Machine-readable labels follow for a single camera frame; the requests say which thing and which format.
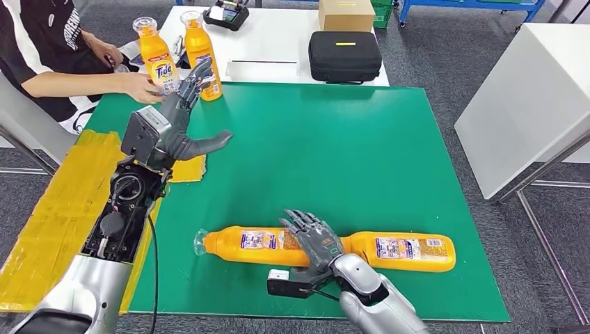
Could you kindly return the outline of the person's right hand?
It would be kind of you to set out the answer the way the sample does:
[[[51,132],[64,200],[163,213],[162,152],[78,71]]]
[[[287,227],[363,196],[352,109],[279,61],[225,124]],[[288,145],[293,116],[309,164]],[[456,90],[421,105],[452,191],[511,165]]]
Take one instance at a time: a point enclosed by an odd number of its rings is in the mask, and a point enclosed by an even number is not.
[[[151,77],[141,73],[120,73],[120,92],[141,104],[157,104],[165,98],[161,88],[152,82]]]

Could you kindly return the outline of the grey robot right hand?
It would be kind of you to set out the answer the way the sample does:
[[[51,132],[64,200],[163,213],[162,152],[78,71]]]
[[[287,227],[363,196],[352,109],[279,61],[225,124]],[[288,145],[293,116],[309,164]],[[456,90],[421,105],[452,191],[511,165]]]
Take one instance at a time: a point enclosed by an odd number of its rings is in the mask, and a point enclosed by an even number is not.
[[[285,209],[284,212],[289,219],[280,218],[279,221],[295,237],[309,261],[303,267],[292,267],[291,278],[310,283],[331,275],[330,264],[344,254],[341,239],[325,221],[311,212],[298,209]]]

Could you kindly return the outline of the person's left hand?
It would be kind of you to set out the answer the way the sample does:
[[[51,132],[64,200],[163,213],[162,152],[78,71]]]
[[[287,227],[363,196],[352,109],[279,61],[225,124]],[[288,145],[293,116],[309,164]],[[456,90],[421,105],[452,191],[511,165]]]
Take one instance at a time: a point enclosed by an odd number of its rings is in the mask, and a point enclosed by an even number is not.
[[[104,42],[87,31],[82,31],[81,33],[92,52],[108,68],[117,68],[123,62],[122,52],[115,45]]]

